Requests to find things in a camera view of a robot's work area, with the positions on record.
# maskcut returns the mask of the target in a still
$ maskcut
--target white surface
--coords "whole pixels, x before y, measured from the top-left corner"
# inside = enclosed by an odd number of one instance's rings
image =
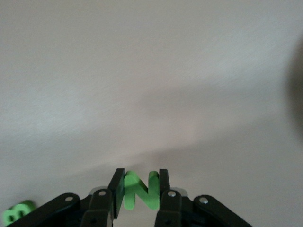
[[[1,1],[0,211],[167,168],[254,227],[303,225],[287,83],[303,1]],[[139,203],[115,227],[153,226]]]

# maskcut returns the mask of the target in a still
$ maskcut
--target black plastic part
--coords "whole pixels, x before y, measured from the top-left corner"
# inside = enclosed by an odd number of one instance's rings
[[[200,198],[206,198],[208,203],[201,203]],[[219,227],[252,227],[212,196],[198,196],[194,205],[197,212],[205,216],[206,223],[215,223]]]
[[[90,201],[89,209],[84,213],[80,227],[112,227],[112,192],[109,189],[97,190]]]
[[[160,201],[162,199],[162,194],[166,190],[170,190],[169,184],[169,172],[167,169],[159,170],[159,183],[160,183]]]
[[[116,172],[108,185],[112,192],[114,202],[114,218],[117,219],[124,197],[124,176],[125,169],[116,169]]]
[[[181,227],[182,197],[177,191],[166,190],[162,194],[160,210],[158,211],[155,227]]]
[[[72,200],[65,201],[68,197],[72,197]],[[65,193],[10,224],[9,227],[61,226],[64,222],[64,216],[69,212],[78,210],[79,207],[79,196]]]

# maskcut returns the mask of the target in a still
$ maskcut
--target dark object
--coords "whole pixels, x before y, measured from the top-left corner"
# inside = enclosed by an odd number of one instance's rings
[[[124,169],[117,169],[108,188],[80,200],[66,193],[25,215],[9,227],[112,227],[124,196]],[[170,189],[166,169],[160,169],[160,210],[155,227],[252,227],[215,198],[191,201]]]

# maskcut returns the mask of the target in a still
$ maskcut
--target green foam letter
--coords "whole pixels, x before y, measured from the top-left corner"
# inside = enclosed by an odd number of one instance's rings
[[[159,209],[160,184],[159,174],[156,171],[150,172],[148,187],[134,171],[128,171],[124,177],[124,208],[127,210],[134,209],[137,194],[150,209]]]
[[[2,213],[2,222],[4,226],[8,226],[11,223],[22,218],[26,214],[29,214],[35,209],[35,204],[32,201],[23,201],[20,204],[4,211]]]

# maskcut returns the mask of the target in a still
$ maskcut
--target green letter n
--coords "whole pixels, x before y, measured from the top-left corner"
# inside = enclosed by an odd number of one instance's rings
[[[156,171],[150,172],[148,187],[145,186],[134,171],[128,171],[124,177],[124,208],[127,210],[134,209],[137,194],[150,209],[159,209],[160,184],[159,174]]]

